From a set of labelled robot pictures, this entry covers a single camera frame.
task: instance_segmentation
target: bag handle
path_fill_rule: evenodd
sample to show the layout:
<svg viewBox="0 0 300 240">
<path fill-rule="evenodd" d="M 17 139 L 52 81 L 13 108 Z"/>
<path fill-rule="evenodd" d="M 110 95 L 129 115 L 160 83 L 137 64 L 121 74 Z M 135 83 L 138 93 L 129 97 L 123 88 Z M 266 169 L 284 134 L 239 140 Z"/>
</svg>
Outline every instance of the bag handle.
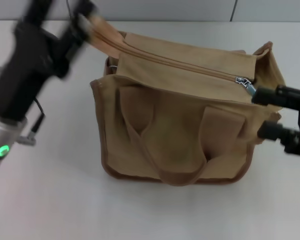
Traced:
<svg viewBox="0 0 300 240">
<path fill-rule="evenodd" d="M 135 86 L 120 88 L 120 107 L 132 145 L 158 173 L 160 179 L 172 186 L 195 183 L 203 173 L 209 158 L 228 152 L 244 125 L 245 118 L 232 112 L 206 107 L 198 129 L 200 164 L 192 172 L 172 172 L 162 169 L 153 159 L 143 139 L 155 117 L 158 91 Z"/>
</svg>

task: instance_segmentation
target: canvas bag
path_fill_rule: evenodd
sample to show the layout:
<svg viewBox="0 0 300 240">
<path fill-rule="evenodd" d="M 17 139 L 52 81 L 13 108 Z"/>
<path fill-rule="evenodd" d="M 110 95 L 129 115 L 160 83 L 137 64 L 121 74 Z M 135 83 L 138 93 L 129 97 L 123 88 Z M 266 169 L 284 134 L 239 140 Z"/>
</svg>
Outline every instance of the canvas bag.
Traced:
<svg viewBox="0 0 300 240">
<path fill-rule="evenodd" d="M 100 17 L 91 24 L 91 44 L 109 56 L 91 82 L 105 171 L 173 186 L 242 178 L 258 129 L 280 108 L 252 104 L 235 79 L 284 85 L 272 43 L 249 55 L 118 32 Z"/>
</svg>

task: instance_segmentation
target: zipper pull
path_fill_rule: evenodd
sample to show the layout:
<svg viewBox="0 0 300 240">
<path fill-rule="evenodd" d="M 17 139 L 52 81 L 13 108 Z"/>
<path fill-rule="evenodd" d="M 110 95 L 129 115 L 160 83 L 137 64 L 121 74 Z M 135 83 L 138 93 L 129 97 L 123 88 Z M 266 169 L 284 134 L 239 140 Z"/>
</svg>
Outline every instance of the zipper pull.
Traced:
<svg viewBox="0 0 300 240">
<path fill-rule="evenodd" d="M 255 95 L 256 93 L 256 89 L 255 87 L 253 86 L 253 84 L 251 83 L 251 81 L 248 79 L 248 78 L 245 78 L 245 77 L 241 77 L 241 76 L 237 76 L 235 78 L 235 82 L 237 84 L 241 84 L 244 86 L 244 88 L 246 89 L 246 91 L 251 95 Z"/>
</svg>

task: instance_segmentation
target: bag flap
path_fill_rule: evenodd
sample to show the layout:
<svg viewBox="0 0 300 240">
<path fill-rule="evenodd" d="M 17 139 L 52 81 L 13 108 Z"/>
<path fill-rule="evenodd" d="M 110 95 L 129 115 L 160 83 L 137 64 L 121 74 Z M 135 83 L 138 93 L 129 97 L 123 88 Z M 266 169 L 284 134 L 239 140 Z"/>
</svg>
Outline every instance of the bag flap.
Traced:
<svg viewBox="0 0 300 240">
<path fill-rule="evenodd" d="M 248 79 L 255 78 L 256 55 L 191 46 L 130 32 L 126 34 L 124 42 L 138 50 L 166 59 Z"/>
<path fill-rule="evenodd" d="M 117 75 L 144 86 L 191 97 L 251 103 L 245 88 L 235 82 L 187 71 L 121 53 Z"/>
</svg>

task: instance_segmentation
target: white tabletop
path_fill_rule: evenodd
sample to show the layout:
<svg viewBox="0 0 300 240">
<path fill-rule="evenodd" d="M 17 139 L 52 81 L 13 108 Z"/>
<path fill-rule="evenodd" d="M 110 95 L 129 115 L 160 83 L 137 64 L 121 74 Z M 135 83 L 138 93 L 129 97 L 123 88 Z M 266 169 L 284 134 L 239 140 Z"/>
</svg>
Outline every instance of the white tabletop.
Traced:
<svg viewBox="0 0 300 240">
<path fill-rule="evenodd" d="M 54 33 L 62 22 L 53 21 Z M 287 85 L 300 89 L 300 23 L 114 22 L 123 31 L 249 53 L 267 41 Z M 0 21 L 0 65 L 13 47 Z M 39 96 L 37 146 L 15 145 L 0 167 L 0 240 L 300 240 L 300 157 L 277 142 L 255 149 L 238 183 L 172 187 L 116 180 L 100 157 L 90 81 L 106 56 L 86 46 L 65 81 Z M 32 123 L 39 110 L 28 114 Z M 281 112 L 286 127 L 297 113 Z"/>
</svg>

